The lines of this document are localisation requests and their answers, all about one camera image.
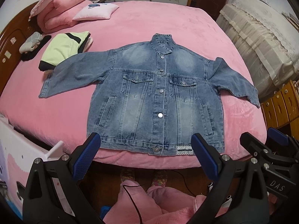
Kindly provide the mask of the grey patterned folded cloth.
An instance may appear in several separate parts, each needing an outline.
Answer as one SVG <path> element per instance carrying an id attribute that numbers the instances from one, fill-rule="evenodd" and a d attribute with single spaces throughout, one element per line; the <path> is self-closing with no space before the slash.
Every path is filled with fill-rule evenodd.
<path id="1" fill-rule="evenodd" d="M 39 32 L 34 32 L 31 36 L 29 36 L 26 41 L 20 46 L 19 52 L 20 54 L 32 52 L 37 48 L 39 43 L 43 40 L 44 36 Z"/>

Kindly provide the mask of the small white pillow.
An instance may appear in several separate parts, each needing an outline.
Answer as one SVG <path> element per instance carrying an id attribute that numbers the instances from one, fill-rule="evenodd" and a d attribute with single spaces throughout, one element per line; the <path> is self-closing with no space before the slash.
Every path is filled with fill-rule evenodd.
<path id="1" fill-rule="evenodd" d="M 108 20 L 119 8 L 112 3 L 93 3 L 85 6 L 74 17 L 74 21 Z"/>

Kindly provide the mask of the cream lace covered sofa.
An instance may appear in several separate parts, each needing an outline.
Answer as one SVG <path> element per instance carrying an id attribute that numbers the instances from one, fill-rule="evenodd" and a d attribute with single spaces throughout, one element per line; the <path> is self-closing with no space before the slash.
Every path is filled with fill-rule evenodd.
<path id="1" fill-rule="evenodd" d="M 216 20 L 243 58 L 260 99 L 298 78 L 298 31 L 260 0 L 234 0 Z"/>

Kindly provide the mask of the folded green black shirt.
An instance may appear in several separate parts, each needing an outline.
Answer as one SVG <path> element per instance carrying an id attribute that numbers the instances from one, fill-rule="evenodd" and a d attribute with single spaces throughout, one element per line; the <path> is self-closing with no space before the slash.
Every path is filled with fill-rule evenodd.
<path id="1" fill-rule="evenodd" d="M 93 43 L 89 31 L 57 34 L 45 49 L 40 63 L 40 71 L 53 70 L 67 58 L 86 52 Z"/>

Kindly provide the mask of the folded pink quilt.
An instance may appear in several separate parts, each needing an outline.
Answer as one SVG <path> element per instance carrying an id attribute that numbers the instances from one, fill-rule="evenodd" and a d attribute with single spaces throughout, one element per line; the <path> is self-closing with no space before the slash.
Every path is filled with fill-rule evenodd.
<path id="1" fill-rule="evenodd" d="M 54 33 L 78 24 L 75 15 L 91 3 L 89 0 L 39 0 L 29 19 L 36 17 L 43 33 Z"/>

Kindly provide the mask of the black cloth on bed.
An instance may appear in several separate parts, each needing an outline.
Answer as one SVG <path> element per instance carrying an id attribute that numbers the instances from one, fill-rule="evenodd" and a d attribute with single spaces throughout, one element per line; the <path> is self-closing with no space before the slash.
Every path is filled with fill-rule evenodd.
<path id="1" fill-rule="evenodd" d="M 29 60 L 32 60 L 37 54 L 38 52 L 41 50 L 41 48 L 43 46 L 46 45 L 46 43 L 51 39 L 51 35 L 46 35 L 39 43 L 38 45 L 36 46 L 36 48 L 31 51 L 31 52 L 26 52 L 26 53 L 23 53 L 21 55 L 21 60 L 22 61 L 29 61 Z"/>

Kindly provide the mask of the wooden headboard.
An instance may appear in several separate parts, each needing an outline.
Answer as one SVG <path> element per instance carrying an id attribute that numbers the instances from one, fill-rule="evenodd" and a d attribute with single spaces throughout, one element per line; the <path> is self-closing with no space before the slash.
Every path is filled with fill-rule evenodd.
<path id="1" fill-rule="evenodd" d="M 35 5 L 36 3 L 32 3 L 20 11 L 1 32 L 0 92 L 4 90 L 12 73 L 21 61 L 20 46 L 35 31 L 41 32 L 37 18 L 29 19 L 30 12 Z"/>

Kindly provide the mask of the blue denim jacket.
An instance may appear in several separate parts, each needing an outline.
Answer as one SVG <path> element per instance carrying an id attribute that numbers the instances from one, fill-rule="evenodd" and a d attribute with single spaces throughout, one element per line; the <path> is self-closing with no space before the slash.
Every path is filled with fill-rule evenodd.
<path id="1" fill-rule="evenodd" d="M 191 137 L 224 152 L 221 92 L 259 106 L 258 91 L 222 58 L 209 60 L 168 34 L 69 57 L 47 77 L 40 98 L 95 84 L 87 133 L 101 147 L 156 156 L 191 155 Z"/>

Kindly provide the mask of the pink fuzzy pants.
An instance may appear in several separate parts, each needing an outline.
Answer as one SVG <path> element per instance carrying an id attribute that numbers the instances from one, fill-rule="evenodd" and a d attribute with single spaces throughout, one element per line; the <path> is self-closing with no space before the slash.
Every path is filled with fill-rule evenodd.
<path id="1" fill-rule="evenodd" d="M 147 191 L 132 180 L 120 185 L 118 200 L 105 215 L 105 223 L 187 223 L 206 196 L 192 197 L 171 187 Z"/>

